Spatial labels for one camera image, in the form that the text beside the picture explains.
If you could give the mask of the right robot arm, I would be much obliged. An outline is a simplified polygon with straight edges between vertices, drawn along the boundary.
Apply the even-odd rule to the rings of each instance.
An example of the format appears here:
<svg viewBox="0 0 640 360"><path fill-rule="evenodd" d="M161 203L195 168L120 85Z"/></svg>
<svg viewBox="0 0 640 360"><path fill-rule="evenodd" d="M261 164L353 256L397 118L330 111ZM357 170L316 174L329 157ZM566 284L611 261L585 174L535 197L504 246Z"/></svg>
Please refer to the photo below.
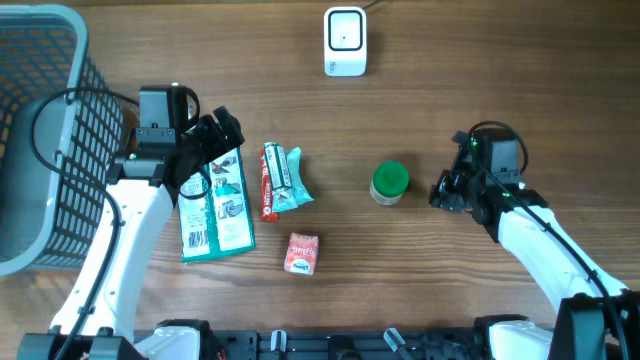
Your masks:
<svg viewBox="0 0 640 360"><path fill-rule="evenodd" d="M529 153L521 135L481 122L453 138L458 151L432 186L429 203L468 212L511 253L556 313L552 329L520 315L476 321L485 359L636 359L639 294L608 274L563 230L548 202L520 177Z"/></svg>

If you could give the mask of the green white gum pack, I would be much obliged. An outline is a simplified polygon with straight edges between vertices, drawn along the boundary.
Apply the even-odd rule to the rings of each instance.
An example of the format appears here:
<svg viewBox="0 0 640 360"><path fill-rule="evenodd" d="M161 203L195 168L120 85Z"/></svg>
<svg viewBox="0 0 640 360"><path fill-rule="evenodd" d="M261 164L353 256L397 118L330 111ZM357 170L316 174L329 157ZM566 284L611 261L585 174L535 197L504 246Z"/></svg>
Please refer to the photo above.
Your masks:
<svg viewBox="0 0 640 360"><path fill-rule="evenodd" d="M291 189L292 181L284 148L275 142L264 144L264 158L274 190Z"/></svg>

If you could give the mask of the pink tissue pack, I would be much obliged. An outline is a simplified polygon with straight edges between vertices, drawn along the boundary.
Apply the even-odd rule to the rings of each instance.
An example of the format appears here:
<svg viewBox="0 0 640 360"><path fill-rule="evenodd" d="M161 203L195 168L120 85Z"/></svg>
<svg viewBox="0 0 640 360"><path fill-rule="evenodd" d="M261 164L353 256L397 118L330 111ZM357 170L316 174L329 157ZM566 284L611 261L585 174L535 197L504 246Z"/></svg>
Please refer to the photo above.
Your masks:
<svg viewBox="0 0 640 360"><path fill-rule="evenodd" d="M317 236L292 233L284 261L284 270L292 274L314 274L319 250Z"/></svg>

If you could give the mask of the red chocolate bar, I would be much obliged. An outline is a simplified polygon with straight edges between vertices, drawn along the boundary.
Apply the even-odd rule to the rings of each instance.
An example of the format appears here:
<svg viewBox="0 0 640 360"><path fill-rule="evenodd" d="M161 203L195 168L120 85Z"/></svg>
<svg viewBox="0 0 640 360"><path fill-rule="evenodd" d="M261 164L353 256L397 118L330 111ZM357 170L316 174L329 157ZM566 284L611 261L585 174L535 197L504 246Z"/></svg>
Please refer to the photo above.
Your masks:
<svg viewBox="0 0 640 360"><path fill-rule="evenodd" d="M261 220L264 222L277 223L279 216L273 210L273 194L272 184L269 175L267 163L264 159L264 151L260 152L260 164L261 164Z"/></svg>

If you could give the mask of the light teal sachet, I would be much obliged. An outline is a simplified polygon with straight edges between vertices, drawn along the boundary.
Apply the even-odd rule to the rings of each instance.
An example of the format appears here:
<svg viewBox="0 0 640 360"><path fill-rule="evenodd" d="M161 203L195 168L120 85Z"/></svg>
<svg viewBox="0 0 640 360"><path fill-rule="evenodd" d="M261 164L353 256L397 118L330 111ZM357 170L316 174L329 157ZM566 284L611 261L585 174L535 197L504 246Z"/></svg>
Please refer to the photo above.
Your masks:
<svg viewBox="0 0 640 360"><path fill-rule="evenodd" d="M293 210L313 201L313 197L304 186L300 175L301 149L294 148L289 152L284 149L284 151L290 171L292 188L274 190L272 187L273 210L276 213Z"/></svg>

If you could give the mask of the green lid jar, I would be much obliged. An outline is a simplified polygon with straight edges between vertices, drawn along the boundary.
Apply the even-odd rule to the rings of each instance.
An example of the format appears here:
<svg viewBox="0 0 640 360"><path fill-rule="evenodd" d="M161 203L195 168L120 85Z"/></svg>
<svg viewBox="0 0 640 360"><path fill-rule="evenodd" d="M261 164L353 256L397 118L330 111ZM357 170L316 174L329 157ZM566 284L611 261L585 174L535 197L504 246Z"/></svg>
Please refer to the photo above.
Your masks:
<svg viewBox="0 0 640 360"><path fill-rule="evenodd" d="M407 168L397 161L385 161L375 170L370 184L370 195L384 206L396 204L410 183Z"/></svg>

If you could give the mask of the large green white packet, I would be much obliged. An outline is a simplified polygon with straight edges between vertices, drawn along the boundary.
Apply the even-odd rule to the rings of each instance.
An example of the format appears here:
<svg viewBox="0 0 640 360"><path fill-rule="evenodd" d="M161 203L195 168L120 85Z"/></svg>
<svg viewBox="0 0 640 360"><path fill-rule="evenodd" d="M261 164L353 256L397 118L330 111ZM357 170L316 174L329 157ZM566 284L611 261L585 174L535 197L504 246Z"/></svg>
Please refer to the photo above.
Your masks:
<svg viewBox="0 0 640 360"><path fill-rule="evenodd" d="M182 261L195 263L255 248L240 150L204 165L181 187Z"/></svg>

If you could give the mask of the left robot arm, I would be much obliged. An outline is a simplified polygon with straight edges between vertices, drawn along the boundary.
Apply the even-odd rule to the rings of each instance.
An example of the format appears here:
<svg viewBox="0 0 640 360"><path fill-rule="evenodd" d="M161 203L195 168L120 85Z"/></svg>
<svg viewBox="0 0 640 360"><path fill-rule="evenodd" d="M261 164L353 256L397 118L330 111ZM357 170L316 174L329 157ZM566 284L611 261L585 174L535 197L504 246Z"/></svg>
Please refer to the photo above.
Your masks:
<svg viewBox="0 0 640 360"><path fill-rule="evenodd" d="M244 142L239 121L199 103L185 86L144 86L136 100L136 144L126 145L103 183L56 166L51 171L103 195L105 207L76 283L46 333L27 333L20 359L213 359L216 339L204 320L166 320L142 341L135 314L159 233L181 186Z"/></svg>

